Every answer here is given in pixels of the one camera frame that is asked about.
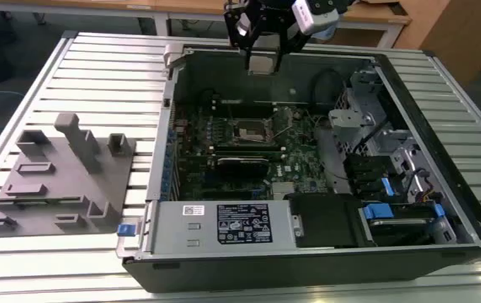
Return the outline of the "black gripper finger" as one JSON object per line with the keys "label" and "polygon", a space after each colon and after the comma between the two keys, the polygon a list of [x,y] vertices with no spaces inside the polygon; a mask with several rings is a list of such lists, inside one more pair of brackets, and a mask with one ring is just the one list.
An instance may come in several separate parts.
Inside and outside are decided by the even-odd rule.
{"label": "black gripper finger", "polygon": [[257,29],[261,6],[224,6],[224,22],[232,47],[245,54],[245,68],[250,68],[253,47],[259,37]]}
{"label": "black gripper finger", "polygon": [[297,21],[285,18],[279,18],[275,21],[275,31],[279,35],[275,70],[279,70],[285,55],[291,52],[299,52],[311,36],[302,33]]}

